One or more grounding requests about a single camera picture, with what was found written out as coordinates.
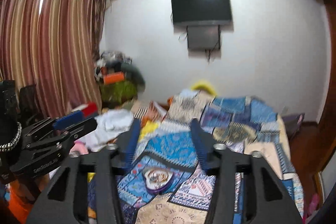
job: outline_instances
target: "purple item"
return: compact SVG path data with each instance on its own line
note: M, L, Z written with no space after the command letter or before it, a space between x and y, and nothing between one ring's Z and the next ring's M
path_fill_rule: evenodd
M206 106L202 114L200 123L203 127L227 128L231 122L232 114Z
M300 130L304 118L305 118L304 113L282 116L282 120L285 124L288 139L291 140Z
M142 170L142 177L149 194L158 195L169 189L174 181L174 172L164 168L147 167Z
M232 117L233 122L248 124L251 120L251 105L245 106L243 113L234 114Z

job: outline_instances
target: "orange item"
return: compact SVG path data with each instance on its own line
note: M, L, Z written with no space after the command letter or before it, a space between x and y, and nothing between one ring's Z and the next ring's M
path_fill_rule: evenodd
M146 117L146 116L142 117L142 119L141 119L141 128L143 128L146 125L147 122L151 122L151 121L152 120L149 117Z
M125 80L125 75L123 72L110 73L104 76L104 85L113 84Z
M171 106L172 102L173 102L173 97L169 97L167 100L168 105Z
M101 74L102 75L107 75L107 68L106 67L101 67Z
M44 175L35 179L35 183L42 191L49 182L49 175ZM10 197L8 202L8 209L21 223L25 224L26 219L33 208L33 205L26 198L27 195L31 195L28 189L23 184L20 184L17 180L10 183Z
M25 224L33 205L23 202L16 193L11 193L8 208L21 224Z

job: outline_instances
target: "bed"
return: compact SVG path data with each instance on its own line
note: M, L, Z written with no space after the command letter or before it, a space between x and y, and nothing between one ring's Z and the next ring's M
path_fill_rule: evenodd
M204 131L235 152L261 151L303 216L303 190L290 161L283 121L262 100L212 97L205 92L184 90L172 98L167 112L155 102L146 105L135 101L123 108L121 111L140 118L143 126L132 169L117 177L125 224L204 223L215 177L207 176L198 164L189 134L193 118L199 119ZM153 166L174 172L171 186L156 196L146 191L142 177L142 170ZM242 181L241 174L236 173L234 224L242 221ZM94 223L94 175L90 176L88 187L89 217Z

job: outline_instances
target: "orange container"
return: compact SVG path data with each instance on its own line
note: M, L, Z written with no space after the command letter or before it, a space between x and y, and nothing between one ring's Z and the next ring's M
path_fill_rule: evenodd
M125 80L125 75L123 72L110 73L104 76L104 85L113 84Z

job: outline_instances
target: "pile of clothes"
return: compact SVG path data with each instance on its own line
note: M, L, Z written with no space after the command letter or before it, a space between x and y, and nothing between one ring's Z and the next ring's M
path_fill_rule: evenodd
M137 93L145 89L140 71L122 52L103 52L95 63L94 75L100 86L103 107L114 108L137 97Z

